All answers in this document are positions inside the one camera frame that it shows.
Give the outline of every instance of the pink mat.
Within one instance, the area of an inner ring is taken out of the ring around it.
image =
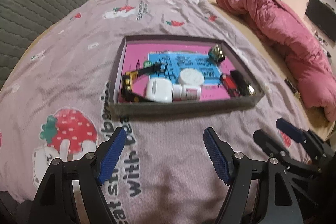
[[[190,45],[190,42],[187,42],[188,45],[184,44],[160,44],[160,41],[151,41],[148,40],[147,43],[143,41],[139,44],[127,44],[124,64],[122,69],[122,74],[127,71],[132,71],[137,68],[137,63],[140,63],[140,66],[143,66],[144,61],[148,60],[148,54],[151,52],[194,52],[200,54],[207,54],[212,46],[209,45]],[[226,58],[219,67],[221,72],[225,74],[230,74],[230,71],[235,70],[235,67],[231,61]],[[143,75],[139,79],[133,82],[133,92],[138,93],[142,96],[146,94],[146,87],[149,81],[149,76]],[[203,85],[202,86],[202,95],[201,101],[209,100],[225,100],[230,99],[230,95],[227,93],[223,85]],[[121,97],[119,93],[119,102],[124,103],[125,100]]]

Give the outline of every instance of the strawberry print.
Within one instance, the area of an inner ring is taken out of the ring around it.
[[[121,11],[126,11],[126,12],[129,12],[131,10],[135,9],[135,7],[132,7],[132,6],[129,6],[129,5],[126,5],[126,6],[123,6],[123,7],[118,7],[118,8],[113,8],[114,11],[116,12],[121,12]]]
[[[82,142],[96,142],[97,131],[93,123],[76,109],[61,109],[55,115],[47,117],[47,123],[42,125],[40,138],[47,141],[48,147],[55,148],[60,153],[61,142],[70,141],[69,154],[82,152]]]
[[[217,19],[217,16],[209,16],[207,18],[210,22],[214,22]]]
[[[72,20],[74,18],[81,18],[81,17],[82,17],[81,13],[78,13],[77,15],[73,16],[72,18],[70,18],[70,20]]]
[[[178,22],[178,21],[175,21],[175,20],[172,20],[172,21],[166,21],[166,23],[170,26],[174,26],[174,27],[180,27],[180,26],[183,26],[184,25],[184,22]]]
[[[280,135],[283,139],[283,142],[284,142],[286,148],[289,148],[292,145],[292,139],[280,130],[279,130],[279,133],[280,133]]]

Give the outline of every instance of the white pill bottle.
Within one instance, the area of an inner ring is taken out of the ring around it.
[[[186,101],[186,100],[199,100],[201,98],[201,87],[192,85],[173,85],[173,100]]]

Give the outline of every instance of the bottle label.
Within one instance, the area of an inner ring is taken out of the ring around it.
[[[186,100],[196,100],[196,99],[197,99],[197,90],[186,89]]]

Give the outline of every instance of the green component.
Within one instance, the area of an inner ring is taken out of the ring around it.
[[[144,67],[144,68],[150,67],[150,66],[152,66],[152,65],[153,65],[153,63],[152,63],[151,61],[149,61],[149,60],[147,60],[147,61],[145,61],[145,62],[143,63],[143,67]]]
[[[42,125],[42,132],[40,133],[40,138],[46,140],[47,144],[52,142],[52,138],[57,134],[56,129],[57,119],[50,115],[47,117],[47,123]]]

